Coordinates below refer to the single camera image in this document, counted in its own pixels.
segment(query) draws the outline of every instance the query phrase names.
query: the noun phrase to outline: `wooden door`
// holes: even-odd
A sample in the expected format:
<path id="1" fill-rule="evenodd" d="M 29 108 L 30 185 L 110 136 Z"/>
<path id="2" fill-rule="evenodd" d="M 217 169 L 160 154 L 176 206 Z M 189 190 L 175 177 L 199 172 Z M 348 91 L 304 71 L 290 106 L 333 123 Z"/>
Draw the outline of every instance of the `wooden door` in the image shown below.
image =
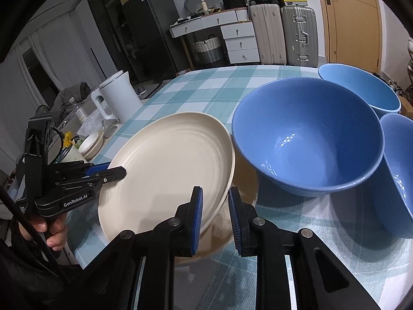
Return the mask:
<path id="1" fill-rule="evenodd" d="M 321 0 L 321 5 L 329 62 L 379 72 L 382 34 L 378 1 Z"/>

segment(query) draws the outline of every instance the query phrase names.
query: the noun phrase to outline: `teal checkered tablecloth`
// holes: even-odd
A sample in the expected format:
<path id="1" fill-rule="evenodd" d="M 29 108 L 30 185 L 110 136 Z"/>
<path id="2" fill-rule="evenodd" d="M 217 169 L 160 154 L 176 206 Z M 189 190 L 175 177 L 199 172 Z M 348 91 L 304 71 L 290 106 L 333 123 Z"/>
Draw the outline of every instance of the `teal checkered tablecloth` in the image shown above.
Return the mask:
<path id="1" fill-rule="evenodd" d="M 184 74 L 142 106 L 102 149 L 95 163 L 111 161 L 140 129 L 177 112 L 208 113 L 231 131 L 234 110 L 249 92 L 289 77 L 319 76 L 317 69 L 294 66 L 238 66 Z M 331 196 L 303 198 L 261 178 L 257 213 L 282 229 L 312 229 L 382 309 L 393 310 L 406 285 L 411 284 L 410 240 L 395 238 L 383 229 L 362 186 Z M 69 246 L 85 267 L 108 244 L 99 224 L 97 202 L 74 210 L 67 223 Z M 239 257 L 231 244 L 212 258 L 176 269 L 175 307 L 255 309 L 256 273 L 256 259 Z M 289 278 L 294 295 L 290 265 Z"/>

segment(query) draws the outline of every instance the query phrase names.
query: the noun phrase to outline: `kettle handle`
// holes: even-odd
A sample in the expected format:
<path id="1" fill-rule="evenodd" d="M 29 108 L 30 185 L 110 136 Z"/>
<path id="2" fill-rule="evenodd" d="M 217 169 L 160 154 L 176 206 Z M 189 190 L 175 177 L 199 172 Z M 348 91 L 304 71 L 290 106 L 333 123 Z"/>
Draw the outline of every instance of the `kettle handle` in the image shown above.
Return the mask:
<path id="1" fill-rule="evenodd" d="M 112 115 L 106 114 L 105 110 L 102 107 L 102 104 L 100 103 L 100 101 L 98 99 L 98 96 L 101 96 L 102 98 L 104 98 L 104 96 L 103 96 L 102 92 L 100 92 L 99 88 L 97 90 L 93 91 L 90 94 L 90 97 L 92 98 L 92 101 L 96 105 L 96 108 L 99 110 L 99 112 L 102 114 L 102 117 L 105 120 L 112 120 L 112 119 L 117 120 L 118 118 L 116 118 L 115 114 L 113 114 L 113 113 L 112 113 Z"/>

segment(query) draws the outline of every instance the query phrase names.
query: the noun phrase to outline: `wicker basket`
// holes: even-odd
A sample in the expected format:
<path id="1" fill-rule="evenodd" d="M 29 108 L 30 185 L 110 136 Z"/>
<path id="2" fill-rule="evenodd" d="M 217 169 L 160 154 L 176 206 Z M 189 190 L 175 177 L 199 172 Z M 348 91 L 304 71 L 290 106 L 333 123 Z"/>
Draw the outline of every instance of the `wicker basket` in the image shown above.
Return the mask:
<path id="1" fill-rule="evenodd" d="M 201 64 L 213 63 L 224 57 L 222 45 L 218 37 L 196 42 L 195 51 L 198 53 Z"/>

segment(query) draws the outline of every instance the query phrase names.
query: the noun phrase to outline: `silver suitcase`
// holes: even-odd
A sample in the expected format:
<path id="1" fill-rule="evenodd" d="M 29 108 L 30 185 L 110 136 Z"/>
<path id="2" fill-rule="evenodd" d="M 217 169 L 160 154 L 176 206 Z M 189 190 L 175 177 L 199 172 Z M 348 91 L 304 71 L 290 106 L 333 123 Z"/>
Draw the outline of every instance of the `silver suitcase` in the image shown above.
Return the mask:
<path id="1" fill-rule="evenodd" d="M 288 64 L 316 68 L 319 64 L 319 38 L 314 10 L 286 6 L 281 8 L 281 18 Z"/>
<path id="2" fill-rule="evenodd" d="M 250 6 L 260 61 L 263 64 L 287 63 L 280 7 L 277 4 Z"/>

